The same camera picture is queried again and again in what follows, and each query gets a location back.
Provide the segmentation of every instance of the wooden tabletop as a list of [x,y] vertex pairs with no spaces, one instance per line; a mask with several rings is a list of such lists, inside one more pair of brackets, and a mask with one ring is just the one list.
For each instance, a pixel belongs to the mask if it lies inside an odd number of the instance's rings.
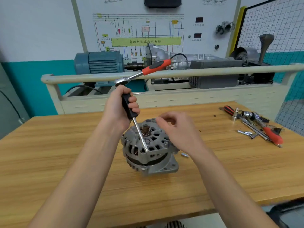
[[[285,129],[284,147],[236,130],[249,130],[209,103],[143,109],[138,122],[174,110],[192,116],[211,147],[260,205],[304,196],[304,138]],[[0,227],[25,227],[55,189],[102,113],[34,117],[0,141]],[[88,227],[133,227],[215,212],[191,160],[175,156],[179,170],[143,177],[126,163],[119,144]]]

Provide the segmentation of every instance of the alternator housing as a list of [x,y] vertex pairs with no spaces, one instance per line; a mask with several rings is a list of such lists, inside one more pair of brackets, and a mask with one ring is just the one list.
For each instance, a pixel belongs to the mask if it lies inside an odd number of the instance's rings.
[[147,119],[139,123],[139,127],[149,152],[143,149],[138,131],[132,126],[121,138],[127,163],[143,175],[177,172],[178,163],[173,154],[177,154],[179,149],[173,145],[165,131],[158,127],[155,119]]

